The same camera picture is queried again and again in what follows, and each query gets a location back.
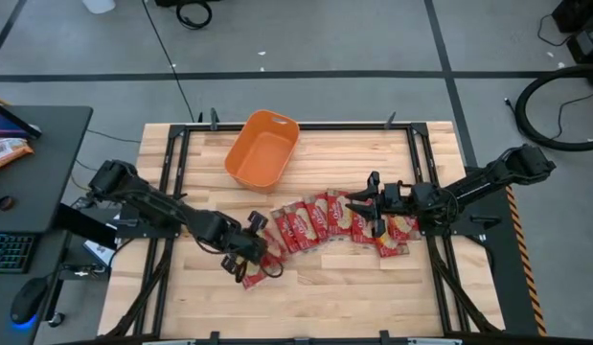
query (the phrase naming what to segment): orange plastic bin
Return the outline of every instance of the orange plastic bin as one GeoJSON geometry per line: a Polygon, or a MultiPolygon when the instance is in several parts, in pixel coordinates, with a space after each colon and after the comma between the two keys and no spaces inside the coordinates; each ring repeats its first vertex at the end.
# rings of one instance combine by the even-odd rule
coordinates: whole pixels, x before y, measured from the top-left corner
{"type": "Polygon", "coordinates": [[[228,152],[226,171],[252,191],[271,193],[294,152],[299,134],[294,120],[269,110],[256,111],[228,152]]]}

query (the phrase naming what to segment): rgb keyboard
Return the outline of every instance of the rgb keyboard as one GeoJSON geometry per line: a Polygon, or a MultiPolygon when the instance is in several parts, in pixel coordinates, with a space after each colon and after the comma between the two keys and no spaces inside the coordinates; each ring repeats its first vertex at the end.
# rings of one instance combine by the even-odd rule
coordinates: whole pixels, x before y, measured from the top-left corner
{"type": "Polygon", "coordinates": [[[36,235],[0,234],[0,273],[26,273],[36,235]]]}

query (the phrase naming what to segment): yellow and black caution tape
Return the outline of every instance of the yellow and black caution tape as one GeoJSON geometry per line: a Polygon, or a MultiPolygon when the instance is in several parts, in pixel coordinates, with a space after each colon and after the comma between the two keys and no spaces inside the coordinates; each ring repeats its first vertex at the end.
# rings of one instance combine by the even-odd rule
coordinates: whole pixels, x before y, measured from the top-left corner
{"type": "Polygon", "coordinates": [[[543,321],[543,311],[541,310],[541,305],[538,302],[535,277],[533,275],[532,266],[530,265],[526,241],[524,240],[524,230],[522,229],[522,224],[519,220],[519,214],[517,213],[517,202],[515,201],[515,195],[513,194],[513,189],[511,187],[507,187],[507,200],[509,201],[509,208],[511,209],[513,229],[515,230],[515,236],[517,237],[517,247],[519,248],[522,265],[524,266],[524,276],[526,277],[530,299],[533,303],[533,310],[535,311],[536,327],[538,329],[538,334],[545,336],[547,335],[547,331],[545,330],[545,321],[543,321]]]}

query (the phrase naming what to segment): wooden tabletop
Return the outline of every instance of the wooden tabletop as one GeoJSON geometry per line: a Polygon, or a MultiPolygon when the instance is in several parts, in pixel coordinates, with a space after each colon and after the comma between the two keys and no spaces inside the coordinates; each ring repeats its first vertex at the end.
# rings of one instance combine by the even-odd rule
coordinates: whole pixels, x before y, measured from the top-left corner
{"type": "MultiPolygon", "coordinates": [[[[146,125],[137,168],[157,187],[170,125],[146,125]]],[[[428,123],[442,185],[464,176],[451,122],[428,123]]],[[[328,188],[364,189],[371,170],[383,181],[415,182],[406,135],[397,131],[301,131],[282,181],[271,195],[244,190],[224,170],[223,160],[237,134],[195,132],[190,139],[183,185],[194,208],[217,209],[247,224],[257,210],[272,208],[328,188]]],[[[169,191],[179,153],[175,145],[169,191]]],[[[496,327],[503,320],[485,250],[453,237],[462,285],[496,327]]],[[[293,257],[284,276],[245,291],[219,266],[220,256],[202,252],[190,235],[175,242],[162,338],[376,337],[442,334],[425,240],[408,243],[410,254],[380,259],[374,248],[330,242],[317,252],[293,257]]],[[[137,240],[115,259],[99,334],[125,313],[141,286],[148,240],[137,240]]],[[[162,247],[158,248],[158,258],[162,247]]],[[[458,328],[447,294],[452,325],[458,328]]],[[[150,331],[154,301],[148,305],[150,331]]]]}

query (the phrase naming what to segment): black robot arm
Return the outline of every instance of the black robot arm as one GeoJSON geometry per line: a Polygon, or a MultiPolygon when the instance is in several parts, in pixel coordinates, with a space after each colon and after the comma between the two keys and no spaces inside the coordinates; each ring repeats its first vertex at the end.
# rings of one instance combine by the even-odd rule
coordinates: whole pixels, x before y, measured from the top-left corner
{"type": "Polygon", "coordinates": [[[163,228],[183,224],[197,242],[218,253],[236,254],[258,265],[266,253],[266,241],[256,235],[266,225],[266,218],[255,214],[252,226],[240,223],[219,211],[196,210],[151,186],[138,176],[136,168],[126,162],[105,161],[89,183],[90,196],[99,201],[113,201],[136,208],[142,220],[163,228]]]}
{"type": "Polygon", "coordinates": [[[446,187],[424,182],[415,185],[386,183],[379,191],[379,173],[372,172],[367,189],[347,195],[352,200],[367,201],[366,205],[349,204],[347,207],[366,220],[374,221],[374,236],[385,232],[382,214],[415,216],[420,223],[434,227],[447,227],[464,208],[512,183],[529,185],[545,180],[556,168],[539,148],[523,145],[507,149],[485,168],[478,169],[446,187]],[[401,187],[411,187],[407,196],[400,195],[401,187]]]}

